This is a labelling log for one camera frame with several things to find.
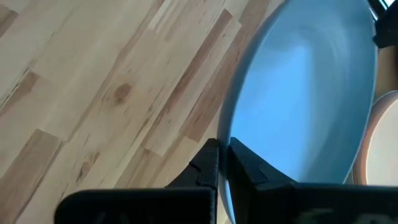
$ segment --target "blue plate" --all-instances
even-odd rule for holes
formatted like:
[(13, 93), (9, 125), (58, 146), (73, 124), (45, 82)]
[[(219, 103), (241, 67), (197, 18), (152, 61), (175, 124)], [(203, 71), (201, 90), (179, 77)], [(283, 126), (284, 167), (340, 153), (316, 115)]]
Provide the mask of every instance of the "blue plate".
[[(221, 110), (221, 146), (236, 137), (298, 182), (343, 183), (372, 105), (374, 35), (366, 0), (283, 3), (236, 71)], [(227, 162), (220, 190), (233, 221)]]

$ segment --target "wood grain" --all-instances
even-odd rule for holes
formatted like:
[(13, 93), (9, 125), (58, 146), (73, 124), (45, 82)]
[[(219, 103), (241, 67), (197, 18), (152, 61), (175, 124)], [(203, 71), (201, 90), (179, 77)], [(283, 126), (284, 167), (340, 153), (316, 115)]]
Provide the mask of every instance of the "wood grain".
[(167, 185), (216, 136), (281, 1), (0, 0), (0, 222), (52, 223), (78, 190)]

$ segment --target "blue dish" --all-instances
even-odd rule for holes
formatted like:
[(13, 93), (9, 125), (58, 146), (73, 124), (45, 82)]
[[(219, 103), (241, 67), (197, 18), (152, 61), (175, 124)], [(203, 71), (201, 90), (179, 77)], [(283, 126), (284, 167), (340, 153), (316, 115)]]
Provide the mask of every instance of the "blue dish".
[(366, 0), (291, 0), (260, 27), (221, 110), (220, 190), (229, 217), (226, 148), (238, 138), (297, 182), (343, 183), (376, 82)]

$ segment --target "wooden floor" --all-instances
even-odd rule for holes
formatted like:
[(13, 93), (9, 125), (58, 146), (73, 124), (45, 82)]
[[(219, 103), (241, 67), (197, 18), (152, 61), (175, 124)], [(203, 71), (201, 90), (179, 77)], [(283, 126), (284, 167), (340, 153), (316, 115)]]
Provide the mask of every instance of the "wooden floor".
[(52, 223), (77, 190), (167, 185), (215, 137), (281, 1), (0, 0), (0, 223)]

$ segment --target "wood knot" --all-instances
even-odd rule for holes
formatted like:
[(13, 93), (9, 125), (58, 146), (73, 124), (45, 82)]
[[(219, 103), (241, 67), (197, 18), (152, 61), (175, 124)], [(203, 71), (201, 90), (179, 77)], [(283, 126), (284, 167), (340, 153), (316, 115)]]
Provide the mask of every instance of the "wood knot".
[(128, 83), (119, 86), (114, 92), (114, 98), (116, 103), (117, 104), (123, 103), (124, 99), (130, 93), (130, 91), (131, 91), (131, 85)]

